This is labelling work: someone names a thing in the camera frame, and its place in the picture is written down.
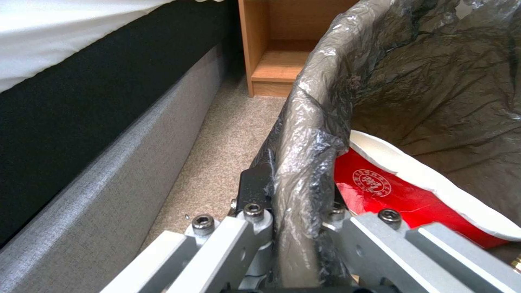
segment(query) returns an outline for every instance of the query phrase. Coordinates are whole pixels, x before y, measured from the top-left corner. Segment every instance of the bolt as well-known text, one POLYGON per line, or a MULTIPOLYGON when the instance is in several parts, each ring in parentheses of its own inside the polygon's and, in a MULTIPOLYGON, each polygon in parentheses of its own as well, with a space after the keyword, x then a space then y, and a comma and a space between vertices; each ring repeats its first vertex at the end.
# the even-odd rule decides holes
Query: bolt
POLYGON ((244 207, 244 218, 250 223, 257 223, 264 219, 264 209, 257 203, 249 203, 244 207))
POLYGON ((394 230, 398 230, 398 228, 400 228, 400 224, 402 223, 402 216, 400 213, 392 209, 381 210, 378 213, 378 217, 394 230))
POLYGON ((192 227, 194 234, 199 236, 208 235, 215 230, 214 218, 207 214, 199 215, 192 220, 192 227))
POLYGON ((521 254, 512 262, 512 267, 514 268, 514 272, 521 274, 521 254))
POLYGON ((237 210, 237 199, 232 199, 230 202, 230 210, 228 211, 228 217, 235 217, 237 210))
POLYGON ((340 202, 333 203, 333 209, 329 212, 329 219, 331 221, 340 221, 344 219, 345 205, 340 202))

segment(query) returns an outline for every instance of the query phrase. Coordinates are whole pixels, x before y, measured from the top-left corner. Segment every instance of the trash bin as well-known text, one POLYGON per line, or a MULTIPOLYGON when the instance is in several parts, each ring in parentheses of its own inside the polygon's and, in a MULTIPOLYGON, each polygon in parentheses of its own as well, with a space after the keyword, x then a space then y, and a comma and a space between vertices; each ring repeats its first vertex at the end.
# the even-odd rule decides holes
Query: trash bin
MULTIPOLYGON (((520 3, 362 0, 336 17, 252 163, 274 171, 281 286, 345 273, 326 259, 319 231, 351 129, 521 225, 520 3)), ((505 251, 518 243, 495 253, 505 251)))

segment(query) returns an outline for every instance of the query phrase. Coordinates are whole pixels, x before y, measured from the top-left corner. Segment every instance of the gray fabric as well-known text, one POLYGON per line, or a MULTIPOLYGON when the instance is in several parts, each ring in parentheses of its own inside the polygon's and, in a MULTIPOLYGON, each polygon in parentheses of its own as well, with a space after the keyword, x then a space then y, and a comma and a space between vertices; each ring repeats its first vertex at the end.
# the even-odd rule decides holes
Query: gray fabric
POLYGON ((224 77, 211 49, 0 253, 0 292, 98 292, 136 255, 224 77))

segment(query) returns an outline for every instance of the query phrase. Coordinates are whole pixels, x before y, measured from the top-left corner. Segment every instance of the bed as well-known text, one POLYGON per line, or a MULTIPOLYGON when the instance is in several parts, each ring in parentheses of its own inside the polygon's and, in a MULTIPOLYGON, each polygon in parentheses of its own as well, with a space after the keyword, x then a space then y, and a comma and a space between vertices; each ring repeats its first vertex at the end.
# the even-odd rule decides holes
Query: bed
POLYGON ((133 259, 240 48, 236 6, 0 5, 0 291, 95 292, 133 259))

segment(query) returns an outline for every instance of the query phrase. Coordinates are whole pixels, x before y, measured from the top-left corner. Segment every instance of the wooden nightstand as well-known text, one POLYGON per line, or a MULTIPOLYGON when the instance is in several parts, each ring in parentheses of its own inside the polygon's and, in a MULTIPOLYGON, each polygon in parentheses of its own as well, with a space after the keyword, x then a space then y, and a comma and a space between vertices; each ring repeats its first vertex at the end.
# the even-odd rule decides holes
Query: wooden nightstand
POLYGON ((357 0, 239 0, 250 96, 287 96, 336 15, 357 0))

